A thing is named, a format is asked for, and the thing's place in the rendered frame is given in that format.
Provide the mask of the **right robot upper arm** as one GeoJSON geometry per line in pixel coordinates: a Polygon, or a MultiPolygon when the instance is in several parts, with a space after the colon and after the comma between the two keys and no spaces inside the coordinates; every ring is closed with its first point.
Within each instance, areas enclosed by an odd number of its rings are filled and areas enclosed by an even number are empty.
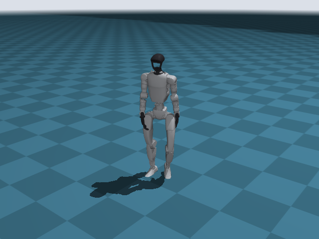
{"type": "Polygon", "coordinates": [[[141,75],[141,99],[147,99],[148,98],[148,93],[147,93],[147,88],[148,88],[148,82],[147,82],[147,76],[148,73],[143,73],[141,75]]]}

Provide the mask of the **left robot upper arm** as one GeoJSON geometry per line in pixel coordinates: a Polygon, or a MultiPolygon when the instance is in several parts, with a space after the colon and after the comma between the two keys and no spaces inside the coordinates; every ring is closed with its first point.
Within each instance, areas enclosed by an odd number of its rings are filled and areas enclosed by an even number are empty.
{"type": "Polygon", "coordinates": [[[171,96],[170,99],[172,102],[177,101],[177,78],[174,75],[167,75],[167,82],[170,84],[171,96]]]}

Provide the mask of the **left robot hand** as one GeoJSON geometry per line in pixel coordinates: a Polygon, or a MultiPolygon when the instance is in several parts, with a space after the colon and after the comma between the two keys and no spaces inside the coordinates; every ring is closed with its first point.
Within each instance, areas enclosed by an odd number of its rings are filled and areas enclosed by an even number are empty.
{"type": "Polygon", "coordinates": [[[175,128],[176,128],[177,124],[178,124],[178,118],[179,118],[179,114],[178,113],[175,114],[175,118],[176,118],[176,120],[175,120],[175,128]]]}

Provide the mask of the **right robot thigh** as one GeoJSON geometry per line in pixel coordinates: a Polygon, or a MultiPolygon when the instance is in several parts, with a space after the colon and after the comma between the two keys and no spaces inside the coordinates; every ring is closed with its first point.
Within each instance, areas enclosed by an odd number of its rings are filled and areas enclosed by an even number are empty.
{"type": "Polygon", "coordinates": [[[144,133],[144,138],[146,141],[146,144],[150,146],[150,148],[155,148],[157,141],[153,139],[153,111],[147,112],[144,117],[145,125],[147,126],[149,130],[144,129],[143,127],[143,133],[144,133]]]}

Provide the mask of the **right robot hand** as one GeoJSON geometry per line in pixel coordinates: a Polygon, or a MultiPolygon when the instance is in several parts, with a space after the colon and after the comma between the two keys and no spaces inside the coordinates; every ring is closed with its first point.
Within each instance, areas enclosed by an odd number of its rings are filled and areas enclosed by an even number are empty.
{"type": "Polygon", "coordinates": [[[148,128],[146,128],[147,126],[145,125],[144,117],[145,117],[144,113],[141,112],[140,118],[141,118],[142,125],[143,125],[144,129],[149,130],[148,128]]]}

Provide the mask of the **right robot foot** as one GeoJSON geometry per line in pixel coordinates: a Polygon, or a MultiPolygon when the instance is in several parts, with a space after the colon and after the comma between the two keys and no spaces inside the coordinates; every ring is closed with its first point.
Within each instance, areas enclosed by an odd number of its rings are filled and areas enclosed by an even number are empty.
{"type": "Polygon", "coordinates": [[[150,177],[150,176],[154,175],[154,173],[157,171],[158,171],[158,167],[155,166],[155,169],[153,169],[153,168],[149,169],[149,171],[145,174],[145,177],[150,177]]]}

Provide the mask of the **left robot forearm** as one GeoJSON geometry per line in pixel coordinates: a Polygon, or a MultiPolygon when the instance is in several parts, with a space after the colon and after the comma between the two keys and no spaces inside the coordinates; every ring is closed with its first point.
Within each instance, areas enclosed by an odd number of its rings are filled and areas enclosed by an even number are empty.
{"type": "Polygon", "coordinates": [[[178,114],[180,115],[180,113],[179,113],[178,95],[177,95],[177,101],[172,102],[172,104],[173,104],[174,115],[175,115],[176,113],[178,113],[178,114]]]}

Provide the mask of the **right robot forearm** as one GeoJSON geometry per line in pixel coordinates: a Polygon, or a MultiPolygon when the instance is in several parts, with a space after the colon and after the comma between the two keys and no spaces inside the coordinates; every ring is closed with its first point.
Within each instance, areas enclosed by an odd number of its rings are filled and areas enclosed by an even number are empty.
{"type": "Polygon", "coordinates": [[[146,102],[147,101],[145,99],[141,99],[141,93],[140,93],[140,115],[141,115],[141,112],[143,112],[145,115],[146,102]]]}

